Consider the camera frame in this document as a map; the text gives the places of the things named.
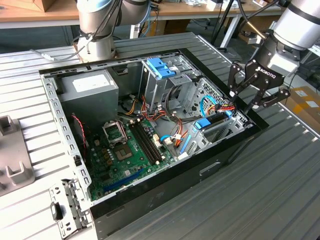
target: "sticker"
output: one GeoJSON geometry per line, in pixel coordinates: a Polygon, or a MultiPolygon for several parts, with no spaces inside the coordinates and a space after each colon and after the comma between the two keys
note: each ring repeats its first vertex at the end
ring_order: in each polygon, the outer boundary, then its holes
{"type": "Polygon", "coordinates": [[[110,85],[103,74],[76,79],[72,83],[78,93],[110,85]]]}
{"type": "Polygon", "coordinates": [[[318,104],[315,101],[306,101],[306,103],[312,108],[318,108],[318,104]]]}
{"type": "Polygon", "coordinates": [[[306,97],[306,96],[308,96],[304,91],[302,91],[302,90],[299,90],[299,91],[295,91],[296,92],[296,94],[298,94],[300,97],[306,97]]]}
{"type": "Polygon", "coordinates": [[[125,171],[124,171],[124,174],[125,174],[126,176],[129,176],[129,175],[130,175],[130,171],[129,171],[129,170],[125,170],[125,171]]]}
{"type": "Polygon", "coordinates": [[[177,70],[178,70],[178,68],[177,68],[176,66],[169,67],[169,69],[170,69],[171,71],[177,71],[177,70]]]}

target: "expansion slot bracket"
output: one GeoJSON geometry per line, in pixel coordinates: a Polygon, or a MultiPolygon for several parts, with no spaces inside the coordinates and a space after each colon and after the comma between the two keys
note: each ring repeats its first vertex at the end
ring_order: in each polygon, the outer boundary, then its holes
{"type": "Polygon", "coordinates": [[[81,190],[80,185],[76,179],[64,179],[49,188],[52,217],[58,221],[62,239],[66,239],[92,224],[90,211],[82,212],[80,208],[77,197],[79,190],[81,190]]]}

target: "metal workbench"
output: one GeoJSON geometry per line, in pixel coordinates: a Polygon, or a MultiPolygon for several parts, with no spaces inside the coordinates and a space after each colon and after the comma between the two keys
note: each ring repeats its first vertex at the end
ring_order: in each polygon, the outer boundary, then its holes
{"type": "MultiPolygon", "coordinates": [[[[230,63],[201,37],[182,33],[120,40],[121,57],[188,48],[221,80],[230,63]]],[[[58,57],[72,47],[44,50],[58,57]]],[[[1,239],[60,239],[48,188],[73,174],[38,74],[51,63],[26,51],[0,55],[0,116],[19,119],[36,181],[0,197],[1,239]]],[[[249,101],[254,89],[241,97],[249,101]]],[[[233,164],[185,191],[110,240],[310,239],[320,235],[320,142],[278,105],[258,109],[270,127],[233,164]]],[[[88,228],[71,239],[97,239],[88,228]]]]}

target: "aluminum extrusion table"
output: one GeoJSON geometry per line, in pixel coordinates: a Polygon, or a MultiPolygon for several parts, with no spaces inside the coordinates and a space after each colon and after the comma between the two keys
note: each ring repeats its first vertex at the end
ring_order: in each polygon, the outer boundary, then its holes
{"type": "MultiPolygon", "coordinates": [[[[120,40],[119,55],[188,48],[221,80],[230,62],[200,36],[181,33],[120,40]]],[[[58,57],[72,47],[43,50],[58,57]]],[[[48,188],[73,174],[50,112],[38,70],[79,63],[52,63],[36,54],[0,55],[0,116],[18,118],[36,181],[0,197],[1,239],[60,239],[48,188]]],[[[241,97],[249,101],[250,88],[241,97]]],[[[279,105],[258,109],[270,127],[239,156],[127,227],[110,240],[310,239],[320,235],[320,142],[279,105]]],[[[88,228],[70,239],[97,239],[88,228]]]]}

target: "ventilation holes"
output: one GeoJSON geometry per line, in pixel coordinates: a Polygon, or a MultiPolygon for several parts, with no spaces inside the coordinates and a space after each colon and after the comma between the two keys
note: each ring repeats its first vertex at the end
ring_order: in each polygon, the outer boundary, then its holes
{"type": "Polygon", "coordinates": [[[194,148],[195,144],[196,144],[195,141],[193,141],[193,142],[191,143],[190,147],[189,147],[188,150],[186,151],[186,153],[187,153],[188,155],[191,153],[191,151],[192,151],[192,149],[194,148]]]}

